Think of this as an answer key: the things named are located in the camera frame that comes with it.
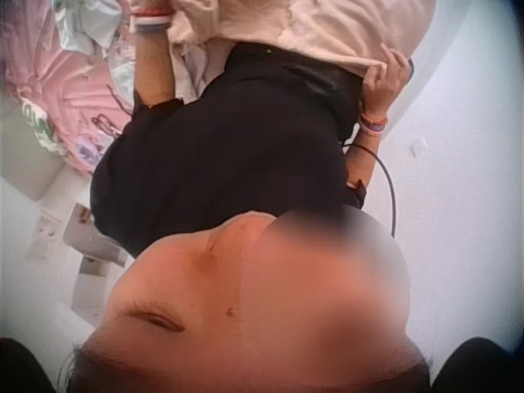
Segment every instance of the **forearm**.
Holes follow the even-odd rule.
[[[353,143],[366,147],[377,154],[380,140],[380,136],[368,135],[360,130]],[[357,187],[360,182],[367,187],[375,168],[375,158],[365,150],[350,146],[346,153],[346,168],[348,172],[347,183],[350,187]]]
[[[165,31],[137,33],[135,89],[147,106],[174,98],[174,73]]]

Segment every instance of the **wristband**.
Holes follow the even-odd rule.
[[[387,117],[385,117],[382,120],[370,119],[369,117],[366,116],[366,114],[363,111],[360,112],[360,119],[363,120],[365,124],[369,124],[369,125],[386,125],[389,122]]]
[[[362,123],[362,121],[359,122],[360,130],[366,135],[374,138],[379,138],[382,136],[382,131],[386,128],[385,125],[376,125],[373,126],[373,128],[369,128],[366,124]]]
[[[145,8],[133,10],[129,30],[131,33],[155,33],[166,31],[171,26],[172,8]]]

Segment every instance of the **floor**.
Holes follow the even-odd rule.
[[[522,53],[508,7],[473,2],[380,152],[395,184],[397,242],[411,276],[408,333],[433,374],[470,337],[510,350],[522,333]],[[414,156],[418,138],[427,149]],[[2,179],[1,332],[25,343],[53,381],[92,328],[69,309],[78,254],[56,247],[50,260],[29,258],[28,239],[42,209],[65,220],[76,201],[88,204],[88,181],[68,169],[41,203]],[[365,210],[389,226],[379,170]],[[105,297],[123,271],[111,266]]]

